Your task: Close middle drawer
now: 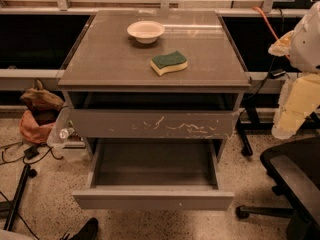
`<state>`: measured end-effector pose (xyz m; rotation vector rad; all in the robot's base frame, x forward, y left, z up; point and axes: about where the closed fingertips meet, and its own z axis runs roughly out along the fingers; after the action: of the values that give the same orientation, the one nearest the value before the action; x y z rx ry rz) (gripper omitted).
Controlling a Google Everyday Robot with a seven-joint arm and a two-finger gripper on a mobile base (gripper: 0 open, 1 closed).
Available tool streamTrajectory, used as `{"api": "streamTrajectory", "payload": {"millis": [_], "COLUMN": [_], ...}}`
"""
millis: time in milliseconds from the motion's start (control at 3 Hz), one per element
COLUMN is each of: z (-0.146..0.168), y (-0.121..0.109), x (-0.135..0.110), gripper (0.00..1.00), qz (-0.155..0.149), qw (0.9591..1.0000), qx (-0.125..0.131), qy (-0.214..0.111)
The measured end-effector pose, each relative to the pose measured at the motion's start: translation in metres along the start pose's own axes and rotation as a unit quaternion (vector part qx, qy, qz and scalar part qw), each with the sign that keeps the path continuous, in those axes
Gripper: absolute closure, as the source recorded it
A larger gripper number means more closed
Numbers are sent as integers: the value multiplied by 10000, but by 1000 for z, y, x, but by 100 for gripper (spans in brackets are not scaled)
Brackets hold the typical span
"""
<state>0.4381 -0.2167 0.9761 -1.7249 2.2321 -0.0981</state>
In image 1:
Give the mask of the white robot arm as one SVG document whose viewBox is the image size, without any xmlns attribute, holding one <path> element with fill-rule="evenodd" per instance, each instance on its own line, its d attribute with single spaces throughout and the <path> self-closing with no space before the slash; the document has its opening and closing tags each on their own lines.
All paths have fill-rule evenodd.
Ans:
<svg viewBox="0 0 320 240">
<path fill-rule="evenodd" d="M 283 84 L 273 119 L 272 135 L 289 139 L 320 106 L 320 2 L 268 52 L 278 57 L 288 55 L 290 65 L 302 72 L 296 80 Z"/>
</svg>

